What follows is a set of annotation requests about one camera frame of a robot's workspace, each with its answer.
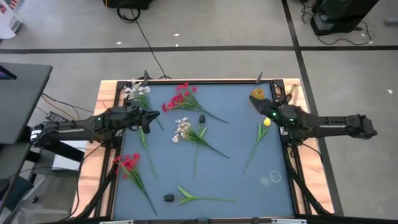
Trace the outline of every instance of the yellow flower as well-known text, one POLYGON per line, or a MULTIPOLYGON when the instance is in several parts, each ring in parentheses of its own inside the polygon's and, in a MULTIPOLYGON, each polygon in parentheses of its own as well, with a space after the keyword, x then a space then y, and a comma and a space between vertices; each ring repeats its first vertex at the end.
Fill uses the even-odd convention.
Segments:
POLYGON ((271 119, 266 118, 266 119, 264 120, 264 126, 265 126, 265 127, 268 127, 268 126, 270 126, 270 125, 271 125, 271 119))

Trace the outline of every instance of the floor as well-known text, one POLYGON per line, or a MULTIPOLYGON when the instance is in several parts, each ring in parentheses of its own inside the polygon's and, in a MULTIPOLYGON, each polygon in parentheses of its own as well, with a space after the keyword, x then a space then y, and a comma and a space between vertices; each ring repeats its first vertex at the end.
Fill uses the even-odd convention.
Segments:
MULTIPOLYGON (((295 52, 298 46, 292 42, 292 31, 301 47, 324 46, 310 25, 300 20, 301 7, 299 0, 156 0, 142 12, 139 23, 150 44, 159 48, 155 54, 172 78, 254 78, 261 72, 264 78, 301 78, 306 92, 310 93, 309 86, 312 89, 319 115, 366 114, 379 133, 376 137, 326 139, 343 211, 352 217, 398 219, 394 112, 398 109, 398 27, 384 25, 387 15, 398 14, 398 4, 380 0, 364 18, 372 44, 295 52), (284 10, 285 1, 289 11, 284 10), (290 28, 285 12, 291 14, 294 26, 290 28)), ((24 25, 15 38, 0 44, 0 61, 52 65, 45 93, 56 99, 92 110, 101 80, 135 78, 145 69, 152 77, 162 74, 152 55, 143 52, 147 45, 137 24, 123 23, 101 1, 26 1, 18 14, 24 25)), ((323 40, 345 37, 361 43, 367 41, 362 34, 333 34, 323 40)), ((52 110, 42 101, 39 107, 52 110)), ((29 124, 43 121, 44 116, 35 110, 29 124)), ((41 195, 47 198, 45 206, 70 209, 74 192, 59 192, 74 188, 76 179, 49 184, 59 191, 41 195)), ((32 220, 39 223, 49 217, 32 220)))

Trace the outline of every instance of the wooden table frame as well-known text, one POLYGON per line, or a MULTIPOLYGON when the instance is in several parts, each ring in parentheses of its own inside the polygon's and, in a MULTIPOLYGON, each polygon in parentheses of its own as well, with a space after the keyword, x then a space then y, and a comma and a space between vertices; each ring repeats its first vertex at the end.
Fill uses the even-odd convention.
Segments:
MULTIPOLYGON (((97 102, 95 106, 94 115, 102 113, 109 107, 120 106, 123 104, 123 80, 103 80, 99 88, 97 102)), ((190 82, 193 84, 201 83, 254 83, 256 79, 195 79, 195 80, 148 80, 150 85, 174 85, 176 83, 190 82)), ((282 87, 282 92, 276 88, 275 94, 285 94, 290 92, 294 85, 297 86, 297 91, 294 94, 297 97, 295 103, 297 106, 301 106, 304 111, 308 111, 307 102, 303 94, 301 82, 298 78, 294 79, 262 79, 262 82, 272 82, 275 86, 282 87)), ((305 144, 318 150, 318 144, 316 139, 308 139, 305 144)), ((85 155, 90 153, 97 144, 89 144, 85 155)), ((320 160, 319 155, 307 148, 306 146, 299 146, 297 149, 286 148, 286 153, 295 151, 295 157, 289 157, 295 170, 301 179, 305 181, 306 186, 315 196, 315 198, 321 203, 321 205, 333 213, 333 204, 331 201, 331 195, 329 192, 328 184, 326 182, 325 172, 323 170, 323 164, 320 160)), ((97 191, 100 183, 105 178, 106 174, 111 168, 112 160, 117 154, 114 149, 99 148, 90 157, 87 157, 82 165, 80 178, 78 183, 79 188, 79 199, 80 203, 77 206, 76 213, 78 215, 83 211, 84 207, 88 204, 91 198, 97 191)), ((290 189, 292 194, 293 208, 295 214, 314 214, 315 211, 309 204, 308 200, 301 193, 300 188, 294 181, 290 181, 290 189)), ((97 204, 96 209, 91 216, 107 216, 112 215, 113 211, 113 200, 114 189, 116 188, 116 181, 113 181, 103 194, 101 203, 97 204)), ((76 207, 77 201, 75 196, 75 202, 73 208, 76 207)))

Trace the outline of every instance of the black metal frame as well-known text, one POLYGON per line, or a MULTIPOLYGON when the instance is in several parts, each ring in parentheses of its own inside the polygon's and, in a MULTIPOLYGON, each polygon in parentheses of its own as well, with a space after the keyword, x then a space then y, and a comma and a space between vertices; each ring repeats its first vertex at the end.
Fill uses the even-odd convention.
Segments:
MULTIPOLYGON (((182 84, 184 80, 148 80, 149 85, 179 85, 182 84)), ((217 84, 217 85, 230 85, 230 84, 255 84, 256 80, 189 80, 191 84, 194 85, 208 85, 208 84, 217 84)), ((121 90, 123 87, 128 84, 129 82, 127 81, 118 81, 116 85, 116 92, 115 92, 115 97, 114 97, 114 103, 113 106, 120 106, 119 105, 119 99, 121 96, 121 90)), ((272 92, 272 97, 275 98, 281 98, 285 97, 285 86, 283 80, 260 80, 260 83, 268 83, 271 85, 271 92, 272 92)), ((280 133, 280 141, 282 144, 282 150, 285 156, 289 157, 289 147, 284 144, 284 137, 280 133)), ((294 160, 295 160, 295 166, 296 166, 296 171, 298 176, 304 181, 304 174, 301 166, 301 161, 300 161, 300 156, 298 153, 297 147, 291 147, 291 150, 293 150, 294 153, 294 160)), ((118 156, 120 154, 120 150, 117 150, 115 155, 118 156)), ((105 152, 105 157, 104 157, 104 162, 101 170, 101 180, 100 184, 103 183, 104 177, 107 174, 107 169, 108 169, 108 163, 109 163, 109 156, 110 156, 110 149, 107 149, 105 152)), ((289 165, 286 163, 285 160, 285 168, 288 169, 289 165)), ((300 215, 300 210, 299 210, 299 205, 297 201, 297 193, 295 191, 295 185, 294 185, 294 180, 292 176, 287 172, 287 177, 289 179, 289 188, 290 188, 290 196, 292 197, 292 208, 294 210, 294 215, 295 217, 297 215, 300 215)), ((108 199, 108 207, 106 210, 106 216, 111 217, 112 211, 113 211, 113 201, 114 201, 114 195, 116 193, 116 182, 117 179, 114 179, 111 182, 111 188, 109 191, 109 199, 108 199)), ((305 213, 307 215, 311 215, 311 206, 309 201, 307 200, 306 196, 302 192, 301 197, 303 198, 303 203, 305 207, 305 213)), ((100 215, 100 210, 101 210, 101 203, 102 200, 98 201, 98 204, 95 209, 95 217, 98 217, 100 215)), ((198 220, 151 220, 151 223, 181 223, 181 222, 187 222, 187 223, 193 223, 197 222, 198 220)), ((267 222, 270 221, 268 218, 258 218, 258 217, 253 217, 253 218, 227 218, 227 219, 214 219, 210 220, 212 223, 239 223, 239 222, 248 222, 248 223, 259 223, 259 222, 267 222)), ((134 223, 149 223, 149 220, 135 220, 134 223)))

